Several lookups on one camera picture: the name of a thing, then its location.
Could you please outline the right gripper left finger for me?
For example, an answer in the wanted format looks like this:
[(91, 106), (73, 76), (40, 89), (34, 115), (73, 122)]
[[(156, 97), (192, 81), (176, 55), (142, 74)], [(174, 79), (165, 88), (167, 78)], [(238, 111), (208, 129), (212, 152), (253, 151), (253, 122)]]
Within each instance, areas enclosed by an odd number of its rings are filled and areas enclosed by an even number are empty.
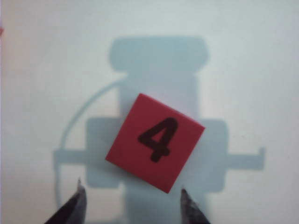
[(76, 192), (58, 209), (46, 224), (84, 224), (87, 208), (86, 190), (78, 179)]

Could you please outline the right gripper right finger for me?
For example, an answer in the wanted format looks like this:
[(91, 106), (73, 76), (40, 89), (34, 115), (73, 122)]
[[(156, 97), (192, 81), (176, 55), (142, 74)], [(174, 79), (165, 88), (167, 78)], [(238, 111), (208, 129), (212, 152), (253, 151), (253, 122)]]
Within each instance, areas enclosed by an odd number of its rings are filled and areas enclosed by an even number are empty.
[(206, 216), (193, 201), (185, 188), (181, 189), (181, 223), (210, 224)]

